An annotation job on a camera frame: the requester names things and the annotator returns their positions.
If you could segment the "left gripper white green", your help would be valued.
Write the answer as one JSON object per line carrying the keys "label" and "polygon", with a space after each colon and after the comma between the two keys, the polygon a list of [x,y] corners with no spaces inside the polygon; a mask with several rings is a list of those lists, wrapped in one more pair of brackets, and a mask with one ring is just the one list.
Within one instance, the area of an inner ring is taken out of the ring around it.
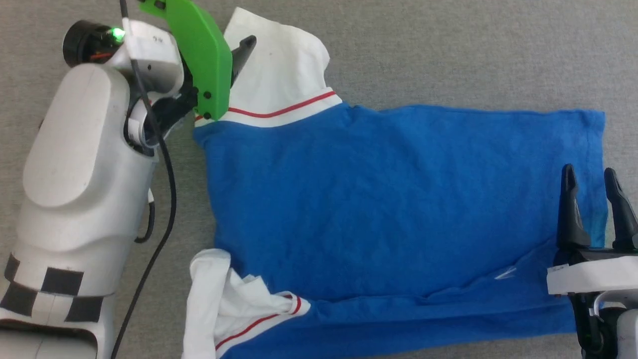
{"label": "left gripper white green", "polygon": [[187,82],[191,91],[183,98],[188,110],[205,120],[220,120],[228,111],[230,89],[257,45],[257,37],[247,36],[231,52],[212,16],[191,0],[142,0],[140,7],[164,19],[168,28],[132,19],[128,3],[121,0],[122,47],[108,64],[132,76],[151,130],[159,131],[160,126],[150,93],[170,97]]}

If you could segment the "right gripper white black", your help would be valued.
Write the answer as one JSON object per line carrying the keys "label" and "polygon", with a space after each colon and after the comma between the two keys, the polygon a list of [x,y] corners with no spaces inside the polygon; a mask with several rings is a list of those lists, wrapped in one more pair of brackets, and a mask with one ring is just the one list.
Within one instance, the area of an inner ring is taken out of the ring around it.
{"label": "right gripper white black", "polygon": [[[613,168],[604,170],[606,195],[612,207],[613,249],[638,249],[638,222]],[[585,249],[591,237],[583,227],[576,171],[567,164],[561,172],[556,245],[557,260],[549,268],[550,295],[566,296],[572,305],[577,340],[584,359],[635,359],[638,355],[638,260],[636,254],[610,249]]]}

